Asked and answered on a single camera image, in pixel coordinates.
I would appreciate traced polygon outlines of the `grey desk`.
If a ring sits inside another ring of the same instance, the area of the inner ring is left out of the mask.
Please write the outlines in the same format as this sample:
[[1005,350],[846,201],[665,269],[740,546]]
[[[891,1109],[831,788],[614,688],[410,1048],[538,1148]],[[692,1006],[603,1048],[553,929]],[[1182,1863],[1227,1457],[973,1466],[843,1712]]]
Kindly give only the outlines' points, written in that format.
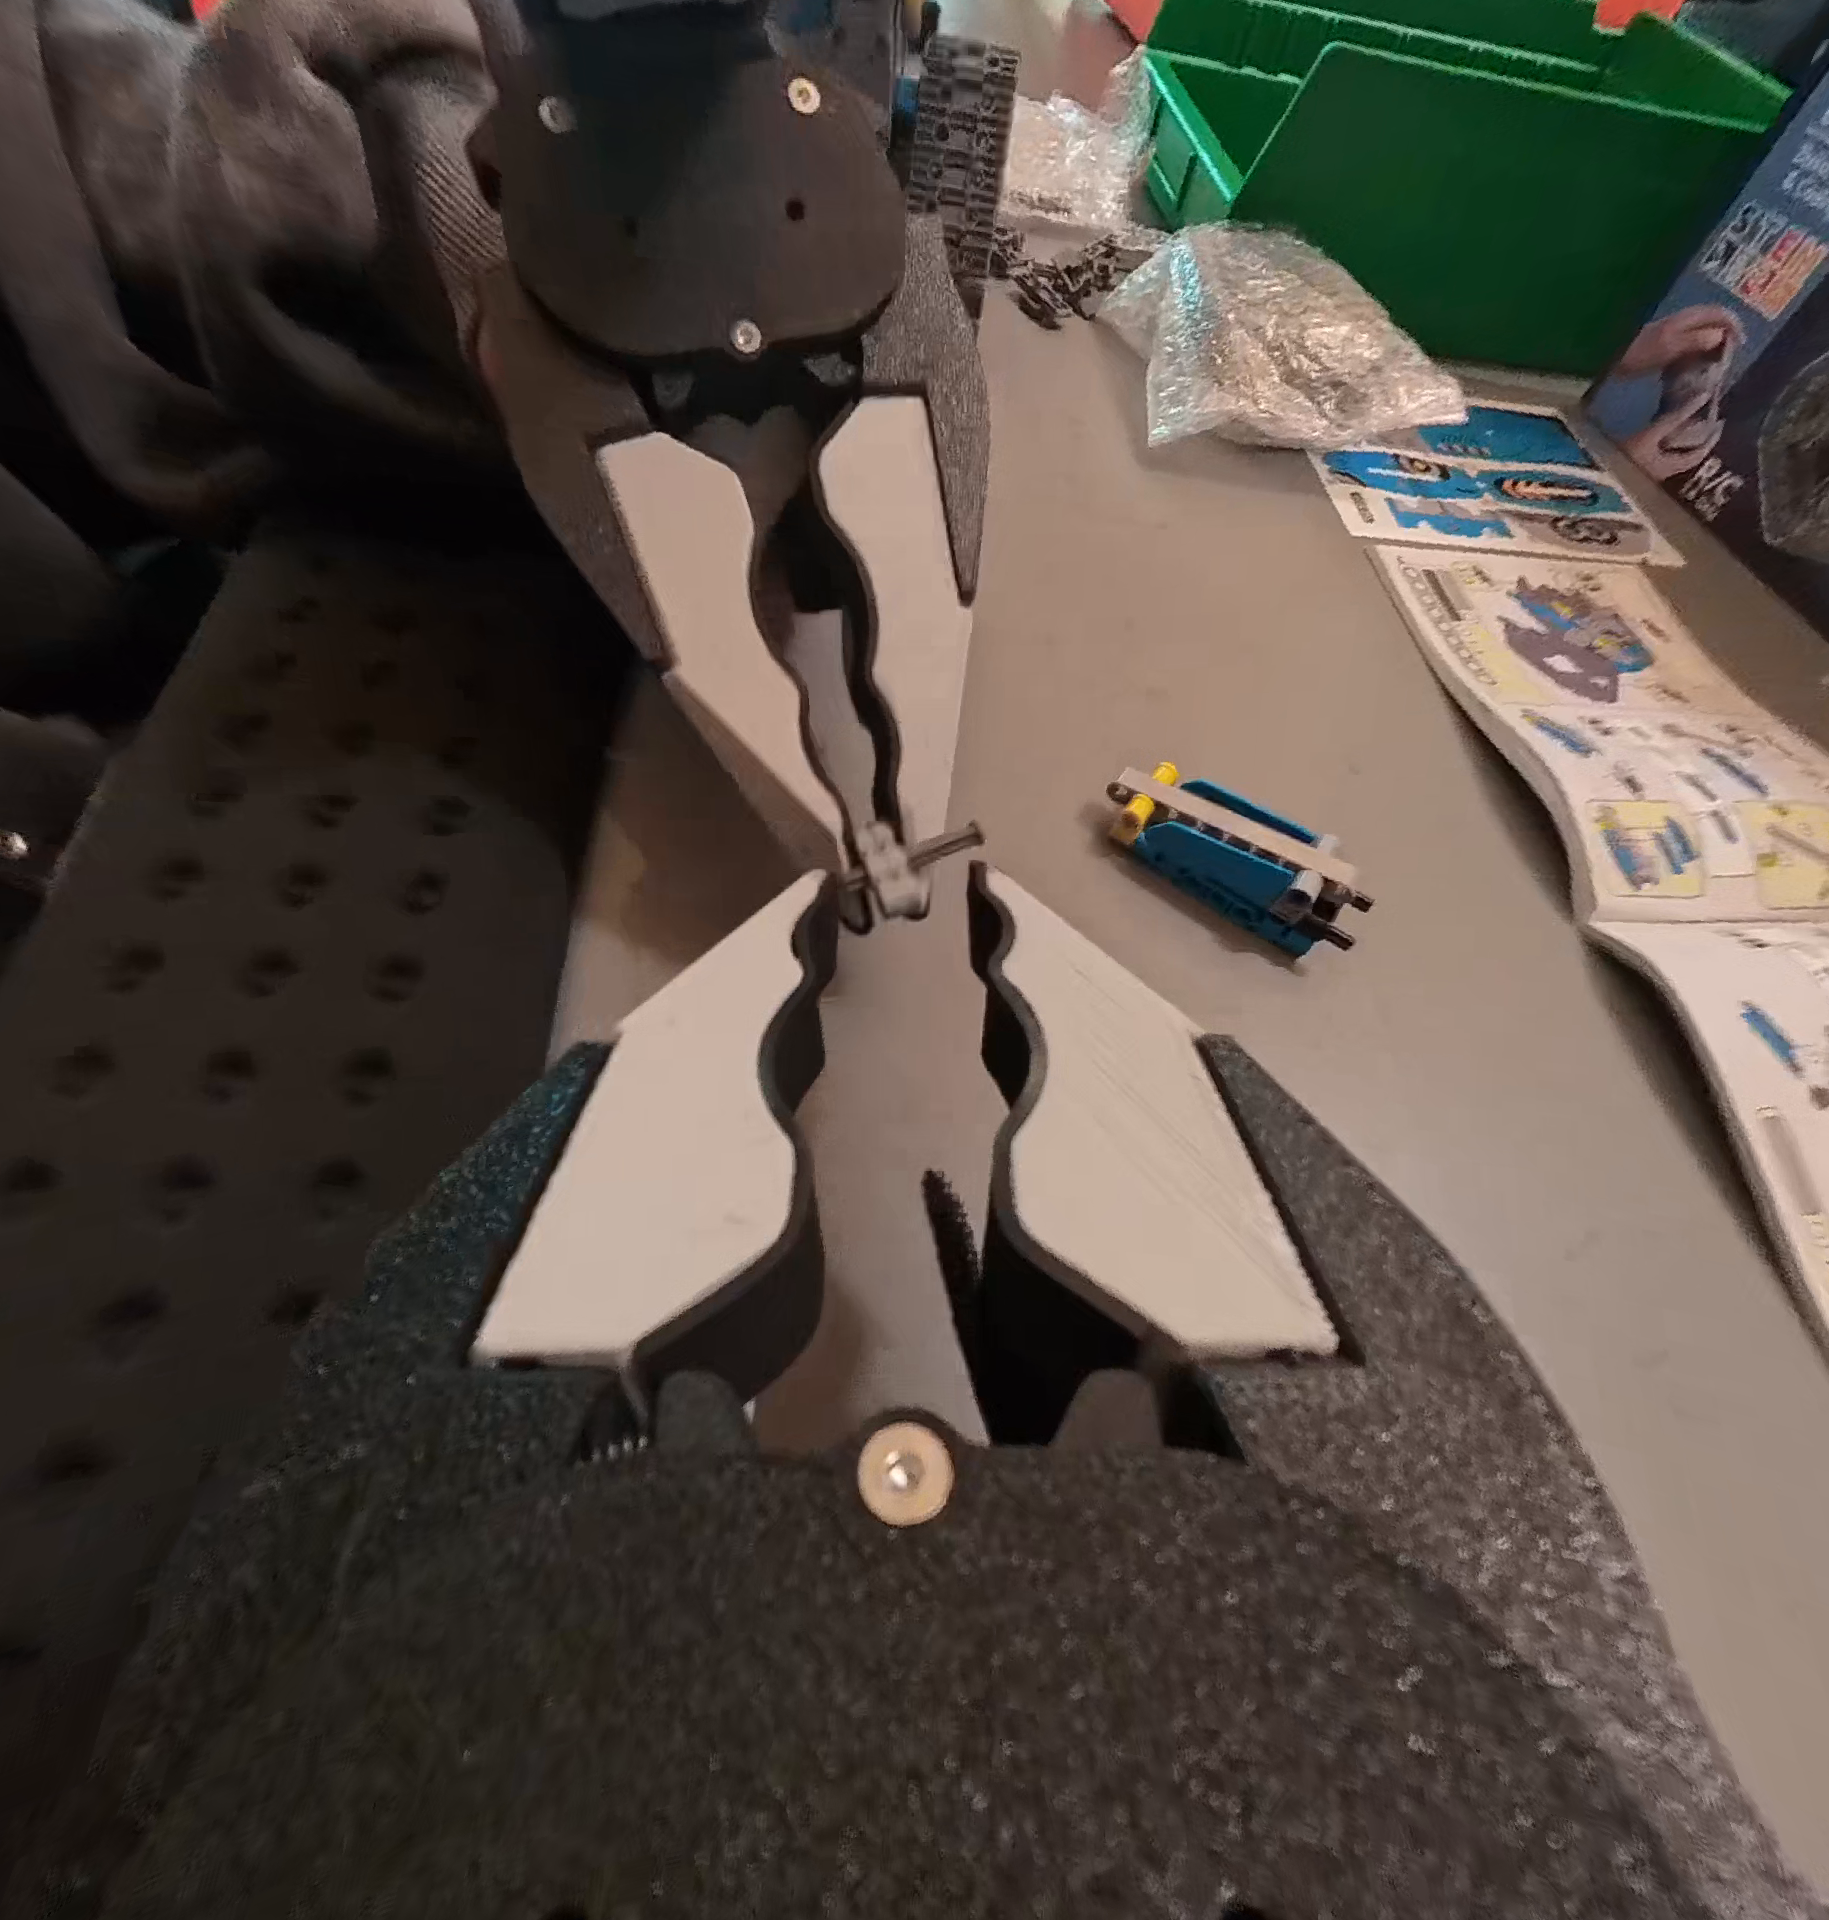
[[508,1914],[1829,1914],[1685,1686],[1588,1451],[1479,1283],[1233,1041],[1337,1362],[1092,1381],[758,1461],[718,1375],[482,1561],[450,1735]]

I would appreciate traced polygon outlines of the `blue grey brick assembly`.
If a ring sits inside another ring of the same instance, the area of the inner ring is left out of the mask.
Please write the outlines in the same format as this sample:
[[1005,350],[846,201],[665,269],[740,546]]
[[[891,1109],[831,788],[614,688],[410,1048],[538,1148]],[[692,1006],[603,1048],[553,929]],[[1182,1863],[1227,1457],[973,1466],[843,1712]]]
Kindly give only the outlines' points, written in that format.
[[1313,947],[1355,947],[1341,915],[1367,915],[1372,894],[1335,830],[1212,777],[1182,777],[1170,759],[1109,777],[1109,803],[1117,847],[1292,963]]

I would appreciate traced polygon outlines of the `built toy robot model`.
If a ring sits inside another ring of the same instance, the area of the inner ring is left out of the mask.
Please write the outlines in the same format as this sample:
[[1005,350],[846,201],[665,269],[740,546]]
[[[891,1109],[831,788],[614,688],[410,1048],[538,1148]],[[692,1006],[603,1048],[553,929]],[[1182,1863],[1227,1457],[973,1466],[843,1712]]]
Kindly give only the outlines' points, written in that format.
[[953,287],[982,315],[996,273],[996,201],[1005,180],[1021,56],[943,29],[943,3],[843,0],[826,50],[880,104],[880,145],[904,212],[943,237]]

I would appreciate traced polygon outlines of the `green storage bin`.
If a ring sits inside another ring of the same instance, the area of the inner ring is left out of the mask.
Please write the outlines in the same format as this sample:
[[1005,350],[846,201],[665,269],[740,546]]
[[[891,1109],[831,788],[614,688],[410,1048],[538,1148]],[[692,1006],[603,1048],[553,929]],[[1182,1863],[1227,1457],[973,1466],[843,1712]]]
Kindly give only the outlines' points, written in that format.
[[1142,50],[1163,228],[1287,228],[1430,355],[1583,382],[1788,104],[1578,0],[1170,0]]

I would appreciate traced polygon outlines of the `white paper sheet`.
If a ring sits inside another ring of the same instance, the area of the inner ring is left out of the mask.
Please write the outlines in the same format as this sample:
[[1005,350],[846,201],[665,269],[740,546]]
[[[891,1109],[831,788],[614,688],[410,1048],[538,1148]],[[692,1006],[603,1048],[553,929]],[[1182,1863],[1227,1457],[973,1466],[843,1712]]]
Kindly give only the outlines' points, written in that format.
[[1352,539],[1678,568],[1646,504],[1557,408],[1479,400],[1460,424],[1308,451]]

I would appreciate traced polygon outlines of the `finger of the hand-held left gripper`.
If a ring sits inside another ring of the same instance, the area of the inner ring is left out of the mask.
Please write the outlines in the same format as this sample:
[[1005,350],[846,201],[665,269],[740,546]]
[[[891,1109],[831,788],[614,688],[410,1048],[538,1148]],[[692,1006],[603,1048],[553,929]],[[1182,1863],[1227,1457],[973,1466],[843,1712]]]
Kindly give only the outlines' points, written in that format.
[[814,504],[854,579],[846,688],[874,768],[869,817],[947,829],[973,601],[953,573],[927,408],[866,396],[814,451]]
[[854,877],[854,812],[757,601],[757,562],[803,455],[803,427],[649,427],[595,449],[595,477],[654,617],[665,692],[801,871]]

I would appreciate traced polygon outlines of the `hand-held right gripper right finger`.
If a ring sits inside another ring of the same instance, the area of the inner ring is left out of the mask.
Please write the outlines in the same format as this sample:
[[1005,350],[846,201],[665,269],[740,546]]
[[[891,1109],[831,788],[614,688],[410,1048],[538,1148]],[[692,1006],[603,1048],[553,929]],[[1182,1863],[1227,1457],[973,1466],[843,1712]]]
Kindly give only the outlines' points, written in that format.
[[1162,1438],[1218,1367],[1337,1362],[1341,1330],[1206,1063],[1206,1032],[991,862],[965,871],[991,1140],[965,1362],[991,1438],[1052,1438],[1101,1375]]

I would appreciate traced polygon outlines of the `clear bag of grey parts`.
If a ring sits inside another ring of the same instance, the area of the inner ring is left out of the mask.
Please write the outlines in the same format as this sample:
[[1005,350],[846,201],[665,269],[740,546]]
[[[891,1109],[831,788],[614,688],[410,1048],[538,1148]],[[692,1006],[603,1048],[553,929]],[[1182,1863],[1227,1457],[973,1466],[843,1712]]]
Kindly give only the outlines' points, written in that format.
[[1150,449],[1227,438],[1335,451],[1461,419],[1453,368],[1293,231],[1182,228],[1156,255]]

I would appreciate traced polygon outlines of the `instruction booklet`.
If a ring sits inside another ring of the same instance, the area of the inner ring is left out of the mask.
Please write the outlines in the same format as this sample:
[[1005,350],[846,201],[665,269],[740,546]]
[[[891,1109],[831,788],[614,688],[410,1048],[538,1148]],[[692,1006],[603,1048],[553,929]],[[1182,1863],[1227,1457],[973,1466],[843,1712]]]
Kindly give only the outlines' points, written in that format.
[[1573,929],[1685,1023],[1829,1345],[1829,757],[1632,562],[1372,546],[1443,692],[1543,803]]

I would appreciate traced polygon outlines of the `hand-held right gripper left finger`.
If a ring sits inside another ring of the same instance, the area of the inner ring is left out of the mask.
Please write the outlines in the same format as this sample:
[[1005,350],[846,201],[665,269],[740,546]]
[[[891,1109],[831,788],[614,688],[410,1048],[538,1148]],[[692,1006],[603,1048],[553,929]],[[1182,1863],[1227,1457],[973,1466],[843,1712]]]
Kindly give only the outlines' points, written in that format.
[[801,1102],[826,1048],[831,877],[809,871],[621,1023],[472,1334],[472,1367],[594,1367],[758,1401],[826,1261]]

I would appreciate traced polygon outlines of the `toy set box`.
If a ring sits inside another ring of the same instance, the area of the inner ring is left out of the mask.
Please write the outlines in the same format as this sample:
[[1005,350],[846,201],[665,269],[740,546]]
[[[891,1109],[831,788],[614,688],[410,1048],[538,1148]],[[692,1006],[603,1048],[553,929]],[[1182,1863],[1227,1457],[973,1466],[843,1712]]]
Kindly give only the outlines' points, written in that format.
[[1781,127],[1588,419],[1829,645],[1829,3],[1776,56]]

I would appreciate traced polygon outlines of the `grey track link pieces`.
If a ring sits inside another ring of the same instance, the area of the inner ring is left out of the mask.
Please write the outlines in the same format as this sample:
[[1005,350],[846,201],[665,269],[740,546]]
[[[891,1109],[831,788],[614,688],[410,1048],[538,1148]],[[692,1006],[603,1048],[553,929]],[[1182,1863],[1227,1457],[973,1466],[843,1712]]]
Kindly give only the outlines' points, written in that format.
[[1009,305],[1026,320],[1059,331],[1071,315],[1092,315],[1122,281],[1131,281],[1163,237],[1135,231],[1101,231],[1064,255],[1028,248],[1021,228],[996,228],[991,241],[991,281],[1009,287]]

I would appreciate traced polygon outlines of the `black perforated panel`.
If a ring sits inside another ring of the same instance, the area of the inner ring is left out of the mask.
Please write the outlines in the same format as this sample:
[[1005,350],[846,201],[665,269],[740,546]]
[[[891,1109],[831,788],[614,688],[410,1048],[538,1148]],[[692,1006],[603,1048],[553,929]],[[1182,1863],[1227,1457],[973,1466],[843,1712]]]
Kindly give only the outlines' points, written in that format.
[[0,1900],[195,1484],[545,1066],[629,645],[535,542],[276,526],[0,972]]

